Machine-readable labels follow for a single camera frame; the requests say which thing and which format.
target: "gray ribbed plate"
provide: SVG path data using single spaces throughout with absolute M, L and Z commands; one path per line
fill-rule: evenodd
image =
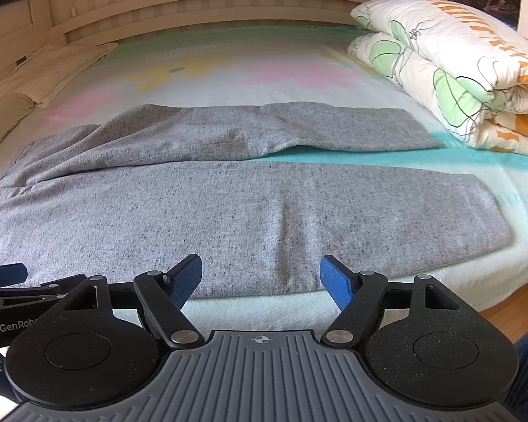
M 516 422 L 499 403 L 439 412 L 401 402 L 373 383 L 350 351 L 310 331 L 216 331 L 170 354 L 135 395 L 89 411 L 24 403 L 6 422 Z

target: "bed sheet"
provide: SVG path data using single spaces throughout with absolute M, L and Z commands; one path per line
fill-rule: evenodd
M 346 28 L 248 27 L 174 33 L 121 44 L 73 80 L 48 108 L 32 112 L 9 133 L 0 144 L 0 173 L 21 146 L 36 138 L 103 123 L 144 103 L 191 107 L 314 101 L 404 108 L 447 147 L 384 153 L 296 147 L 254 163 L 371 164 L 476 175 L 496 198 L 514 242 L 430 273 L 476 309 L 499 303 L 528 282 L 528 157 L 465 147 L 420 104 L 346 55 L 356 36 L 356 29 Z M 360 262 L 345 263 L 353 270 L 366 269 Z M 320 332 L 338 313 L 326 292 L 192 300 L 183 311 L 204 333 L 213 328 Z M 136 320 L 132 312 L 118 311 L 118 315 Z

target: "silver screw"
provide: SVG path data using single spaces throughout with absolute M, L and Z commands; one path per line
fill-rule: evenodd
M 348 330 L 331 330 L 327 333 L 327 339 L 331 343 L 345 344 L 352 341 L 354 339 L 354 335 L 352 335 Z
M 176 344 L 191 344 L 197 341 L 199 335 L 192 330 L 175 331 L 170 339 Z

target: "folded comforter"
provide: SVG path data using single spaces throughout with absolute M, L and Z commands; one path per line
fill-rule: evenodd
M 444 0 L 374 0 L 352 16 L 375 31 L 349 53 L 387 76 L 474 148 L 528 155 L 528 41 Z

